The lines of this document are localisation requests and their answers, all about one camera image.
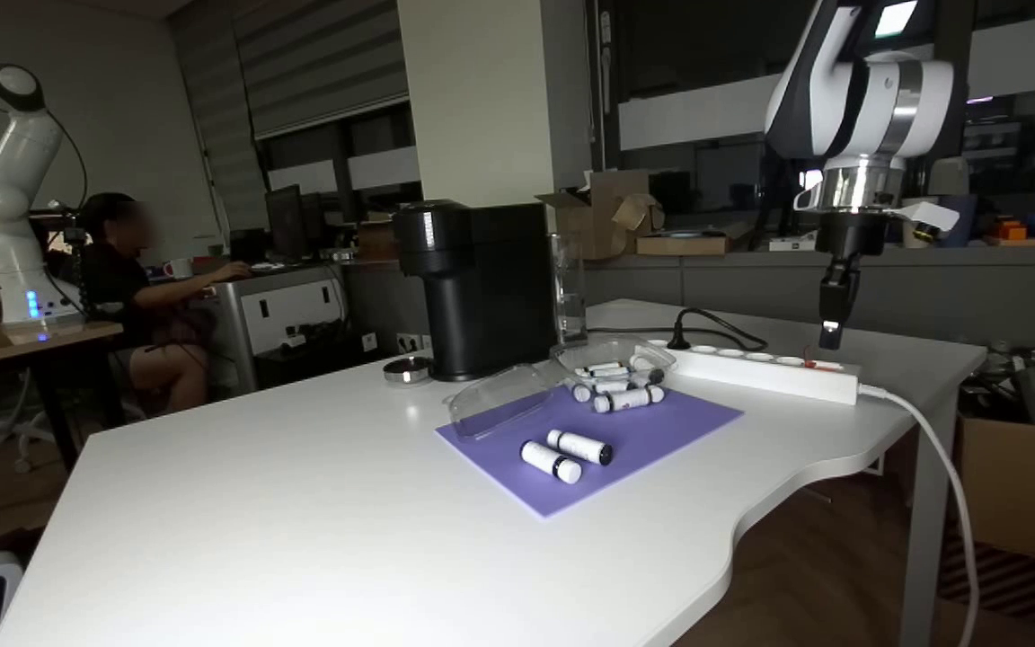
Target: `white cable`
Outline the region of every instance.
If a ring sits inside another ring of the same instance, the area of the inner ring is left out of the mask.
[[[962,634],[960,634],[960,647],[968,647],[968,644],[974,644],[974,628],[978,628],[980,580],[978,580],[978,549],[974,549],[974,519],[970,519],[970,505],[962,499],[960,473],[957,473],[957,467],[951,467],[936,424],[910,400],[901,400],[901,394],[896,394],[888,387],[878,387],[878,385],[860,385],[857,392],[866,394],[866,400],[883,400],[883,402],[901,406],[919,424],[922,440],[936,446],[936,452],[937,452],[937,459],[945,467],[945,478],[948,478],[948,488],[951,488],[951,499],[957,499],[962,569],[968,569],[968,580],[970,580],[970,606],[968,606]]]

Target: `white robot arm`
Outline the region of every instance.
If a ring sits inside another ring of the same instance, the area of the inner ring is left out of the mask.
[[[42,88],[19,65],[0,65],[0,108],[12,127],[0,140],[0,302],[12,342],[31,342],[79,320],[68,295],[48,278],[41,241],[29,227],[31,195],[58,150],[58,122],[48,116]]]
[[[916,0],[819,0],[781,74],[767,137],[785,158],[822,158],[822,181],[795,198],[825,217],[819,247],[819,344],[839,349],[860,289],[860,254],[883,247],[883,217],[948,231],[957,212],[901,206],[906,158],[927,155],[951,102],[951,65],[861,58],[860,43],[906,28]]]

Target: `coffee machine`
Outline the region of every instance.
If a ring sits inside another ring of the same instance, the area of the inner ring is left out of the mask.
[[[395,239],[403,272],[424,284],[433,379],[468,380],[550,355],[557,333],[544,206],[421,201],[395,212]]]

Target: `desk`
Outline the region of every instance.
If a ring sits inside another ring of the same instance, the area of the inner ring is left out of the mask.
[[[672,312],[611,302],[592,324]],[[731,320],[776,349],[815,342],[813,324]],[[948,435],[957,385],[980,349],[849,331],[841,361]],[[721,600],[739,531],[910,432],[906,412],[878,402],[706,385],[743,418],[534,519],[434,435],[460,387],[385,385],[369,362],[92,435],[0,647],[672,644]],[[916,496],[906,621],[927,634],[937,549],[922,542],[943,538],[945,485],[927,465],[919,478],[932,496]]]
[[[0,324],[0,373],[5,369],[31,369],[35,392],[42,400],[42,409],[48,409],[48,422],[49,422],[49,432],[58,440],[58,452],[60,452],[65,467],[76,465],[79,451],[76,451],[72,429],[65,422],[49,369],[55,369],[55,362],[65,362],[72,355],[85,361],[85,369],[92,373],[92,380],[103,394],[109,424],[121,424],[117,387],[116,387],[116,379],[113,379],[113,366],[103,355],[117,333],[121,333],[117,324],[90,320],[90,324],[84,324],[84,331],[65,331],[49,342],[12,344],[12,339],[5,333],[5,324]]]

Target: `white power strip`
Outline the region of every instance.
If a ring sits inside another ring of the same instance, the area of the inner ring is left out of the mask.
[[[822,400],[857,406],[860,369],[849,362],[807,361],[807,355],[772,355],[772,352],[739,352],[739,349],[668,349],[672,366],[666,379],[718,380],[761,392],[785,392],[801,400]]]

